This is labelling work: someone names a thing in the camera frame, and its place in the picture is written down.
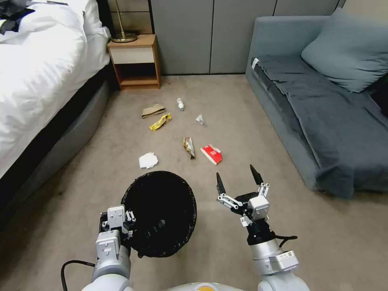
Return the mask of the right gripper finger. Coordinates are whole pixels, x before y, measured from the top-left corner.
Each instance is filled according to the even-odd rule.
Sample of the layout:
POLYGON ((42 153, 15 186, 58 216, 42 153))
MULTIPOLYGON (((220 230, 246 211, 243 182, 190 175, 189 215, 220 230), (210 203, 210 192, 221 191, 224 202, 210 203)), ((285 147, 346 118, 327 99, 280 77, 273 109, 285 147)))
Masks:
POLYGON ((257 190, 258 195, 266 197, 269 192, 270 184, 264 183, 264 180, 262 179, 260 173, 256 171, 256 169, 253 167, 252 164, 250 164, 250 170, 254 178, 254 181, 258 186, 258 190, 257 190))
POLYGON ((216 179, 217 179, 217 191, 219 194, 217 197, 217 201, 229 209, 237 210, 241 208, 243 206, 242 202, 237 201, 233 197, 230 197, 229 195, 226 194, 225 187, 223 185, 222 179, 218 172, 216 173, 216 179))

